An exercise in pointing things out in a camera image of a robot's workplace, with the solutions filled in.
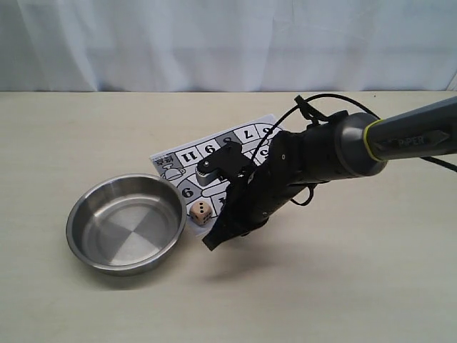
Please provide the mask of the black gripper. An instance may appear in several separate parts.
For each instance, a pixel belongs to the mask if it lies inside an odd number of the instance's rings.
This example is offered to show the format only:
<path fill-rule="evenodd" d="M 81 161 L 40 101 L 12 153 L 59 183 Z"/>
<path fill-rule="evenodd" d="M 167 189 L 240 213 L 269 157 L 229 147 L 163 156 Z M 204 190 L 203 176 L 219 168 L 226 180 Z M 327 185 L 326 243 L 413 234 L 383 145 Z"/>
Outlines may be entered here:
<path fill-rule="evenodd" d="M 232 189 L 220 217 L 202 239 L 213 251 L 220 244 L 262 227 L 269 217 L 307 187 L 288 168 L 262 164 L 247 184 Z"/>

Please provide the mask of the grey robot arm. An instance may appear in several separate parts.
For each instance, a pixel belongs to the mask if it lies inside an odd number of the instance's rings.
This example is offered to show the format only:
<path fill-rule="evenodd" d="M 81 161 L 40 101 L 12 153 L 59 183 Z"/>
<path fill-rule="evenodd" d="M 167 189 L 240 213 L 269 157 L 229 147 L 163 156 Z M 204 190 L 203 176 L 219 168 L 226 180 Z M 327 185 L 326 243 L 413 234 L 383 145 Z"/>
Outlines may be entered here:
<path fill-rule="evenodd" d="M 309 120 L 302 132 L 273 127 L 263 137 L 264 162 L 245 156 L 239 143 L 228 141 L 196 166 L 199 184 L 228 181 L 226 199 L 204 244 L 243 237 L 262 227 L 303 190 L 333 180 L 371 177 L 395 159 L 420 158 L 435 164 L 456 152 L 456 99 L 449 98 L 389 119 L 361 106 L 357 113 L 330 116 L 297 96 L 296 110 Z"/>

